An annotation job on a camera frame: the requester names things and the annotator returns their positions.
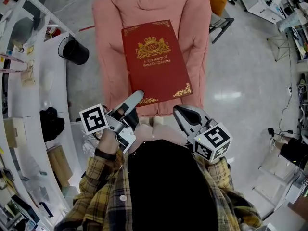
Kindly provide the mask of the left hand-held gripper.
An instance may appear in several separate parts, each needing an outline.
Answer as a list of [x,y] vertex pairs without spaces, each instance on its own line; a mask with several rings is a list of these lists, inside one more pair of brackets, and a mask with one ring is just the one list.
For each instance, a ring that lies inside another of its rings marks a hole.
[[121,150],[124,153],[128,152],[136,140],[133,129],[139,124],[135,107],[143,97],[144,92],[137,90],[108,112],[104,111],[101,104],[79,112],[85,133],[90,135],[104,129],[111,130],[116,134],[116,140],[121,144]]

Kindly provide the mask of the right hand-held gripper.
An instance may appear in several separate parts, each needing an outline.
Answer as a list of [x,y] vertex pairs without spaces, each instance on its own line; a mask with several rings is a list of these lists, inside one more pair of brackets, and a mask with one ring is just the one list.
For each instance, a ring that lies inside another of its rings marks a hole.
[[[173,115],[181,131],[188,136],[192,151],[207,162],[214,162],[228,151],[232,135],[222,123],[209,120],[203,109],[191,105],[176,105],[173,107]],[[205,126],[194,134],[195,125],[204,124]]]

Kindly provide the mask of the person's left hand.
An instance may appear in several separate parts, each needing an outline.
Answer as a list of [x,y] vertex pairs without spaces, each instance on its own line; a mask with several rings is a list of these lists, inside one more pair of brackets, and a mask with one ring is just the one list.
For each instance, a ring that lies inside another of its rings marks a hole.
[[116,133],[109,129],[104,129],[97,149],[104,153],[115,155],[118,148],[119,142],[116,140]]

